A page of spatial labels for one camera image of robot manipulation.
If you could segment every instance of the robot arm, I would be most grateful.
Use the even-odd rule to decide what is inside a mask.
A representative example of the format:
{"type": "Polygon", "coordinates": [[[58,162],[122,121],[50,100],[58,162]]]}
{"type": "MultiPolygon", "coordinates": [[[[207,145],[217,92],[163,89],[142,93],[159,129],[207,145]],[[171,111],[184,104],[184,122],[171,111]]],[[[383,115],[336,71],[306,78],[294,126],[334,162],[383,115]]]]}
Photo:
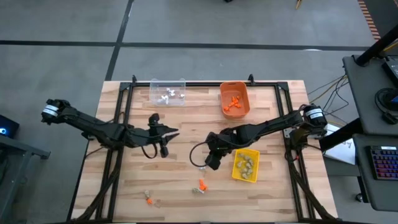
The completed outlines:
{"type": "Polygon", "coordinates": [[[285,116],[275,118],[261,124],[245,124],[234,128],[226,128],[219,134],[209,133],[206,143],[210,149],[205,164],[213,170],[220,166],[222,157],[230,154],[233,149],[248,147],[258,141],[262,136],[290,129],[290,145],[303,146],[307,143],[310,134],[326,134],[326,118],[319,106],[303,105],[297,111],[292,111],[285,116]]]}
{"type": "Polygon", "coordinates": [[[149,118],[149,129],[144,130],[135,128],[130,124],[108,123],[90,115],[78,111],[70,106],[66,100],[47,100],[47,105],[42,112],[42,122],[50,125],[51,123],[67,123],[79,130],[82,130],[82,136],[89,139],[89,136],[95,136],[102,146],[109,149],[117,149],[121,146],[142,147],[152,144],[157,151],[156,144],[160,145],[160,154],[167,157],[167,143],[177,134],[170,136],[163,135],[178,131],[175,128],[169,128],[166,125],[159,124],[159,115],[153,114],[149,118]]]}

